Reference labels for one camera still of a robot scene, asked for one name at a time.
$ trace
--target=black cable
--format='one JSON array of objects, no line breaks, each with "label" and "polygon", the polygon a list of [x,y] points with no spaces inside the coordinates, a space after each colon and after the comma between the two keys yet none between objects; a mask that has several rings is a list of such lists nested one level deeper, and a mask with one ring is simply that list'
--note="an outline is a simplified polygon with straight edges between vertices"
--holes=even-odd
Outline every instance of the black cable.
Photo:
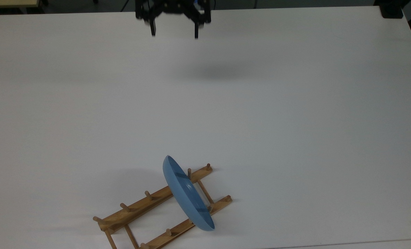
[{"label": "black cable", "polygon": [[121,9],[120,12],[122,12],[122,11],[125,9],[125,6],[127,5],[128,1],[129,1],[129,0],[125,1],[124,6],[123,6],[123,8]]}]

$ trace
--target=white table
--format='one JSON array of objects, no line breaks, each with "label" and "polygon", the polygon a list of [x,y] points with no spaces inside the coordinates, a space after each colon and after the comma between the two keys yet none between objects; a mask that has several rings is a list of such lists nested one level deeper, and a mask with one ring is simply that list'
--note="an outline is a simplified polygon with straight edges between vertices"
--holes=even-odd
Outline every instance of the white table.
[{"label": "white table", "polygon": [[[0,248],[108,248],[91,220],[171,155],[234,202],[171,248],[411,239],[411,33],[377,7],[0,16]],[[169,200],[139,243],[185,219]],[[113,235],[118,248],[131,243]]]}]

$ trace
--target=blue bowl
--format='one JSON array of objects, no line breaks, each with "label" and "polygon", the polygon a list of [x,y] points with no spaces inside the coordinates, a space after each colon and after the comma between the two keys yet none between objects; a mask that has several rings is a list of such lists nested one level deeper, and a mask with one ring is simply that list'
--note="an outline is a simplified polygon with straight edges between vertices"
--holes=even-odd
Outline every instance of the blue bowl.
[{"label": "blue bowl", "polygon": [[162,171],[173,196],[193,224],[204,231],[215,230],[213,219],[198,191],[171,156],[164,159]]}]

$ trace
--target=wooden peg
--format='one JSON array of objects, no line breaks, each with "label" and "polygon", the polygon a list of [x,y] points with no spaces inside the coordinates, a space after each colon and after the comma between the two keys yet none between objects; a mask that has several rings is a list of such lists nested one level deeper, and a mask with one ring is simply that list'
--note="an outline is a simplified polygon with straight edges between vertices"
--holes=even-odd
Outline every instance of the wooden peg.
[{"label": "wooden peg", "polygon": [[210,206],[208,207],[208,211],[209,211],[209,212],[211,212],[211,211],[213,210],[213,206],[214,206],[214,204],[213,204],[213,203],[210,203]]},{"label": "wooden peg", "polygon": [[103,221],[102,219],[100,219],[100,218],[98,218],[98,217],[96,217],[96,216],[93,216],[93,220],[96,221],[96,222],[98,222],[98,223],[100,223],[100,224],[105,224],[105,223],[106,223],[105,221]]},{"label": "wooden peg", "polygon": [[115,243],[113,242],[112,235],[110,235],[110,232],[108,230],[105,231],[105,235],[107,236],[112,249],[117,249]]},{"label": "wooden peg", "polygon": [[131,209],[130,209],[127,205],[125,205],[124,203],[121,203],[120,206],[121,206],[121,208],[123,208],[123,210],[125,210],[126,212],[128,212],[128,213],[131,212]]},{"label": "wooden peg", "polygon": [[134,238],[133,233],[131,232],[131,229],[128,226],[128,224],[124,225],[124,228],[125,228],[125,230],[128,234],[128,237],[131,240],[131,244],[133,244],[134,249],[138,249],[139,248],[138,243],[137,243],[136,239]]},{"label": "wooden peg", "polygon": [[148,191],[145,191],[146,196],[148,197],[149,200],[153,200],[153,197]]},{"label": "wooden peg", "polygon": [[207,190],[205,189],[205,186],[204,186],[204,184],[202,184],[201,180],[198,180],[197,183],[198,183],[199,187],[202,189],[202,192],[204,192],[205,197],[207,197],[208,202],[210,202],[210,203],[215,203],[215,202],[213,202],[213,199],[212,199],[212,197],[210,196],[210,194],[209,194],[209,193],[207,192]]},{"label": "wooden peg", "polygon": [[141,243],[141,248],[142,249],[150,249],[150,246],[147,245],[146,243]]}]

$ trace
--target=table surface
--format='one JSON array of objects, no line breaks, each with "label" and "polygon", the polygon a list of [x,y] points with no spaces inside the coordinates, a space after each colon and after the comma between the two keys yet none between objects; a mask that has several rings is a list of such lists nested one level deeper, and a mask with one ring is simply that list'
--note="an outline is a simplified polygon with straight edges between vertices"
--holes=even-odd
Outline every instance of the table surface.
[{"label": "table surface", "polygon": [[[0,16],[0,248],[108,248],[171,155],[234,202],[170,248],[411,239],[411,33],[378,7]],[[185,219],[171,199],[139,243]],[[125,231],[118,248],[131,246]]]}]

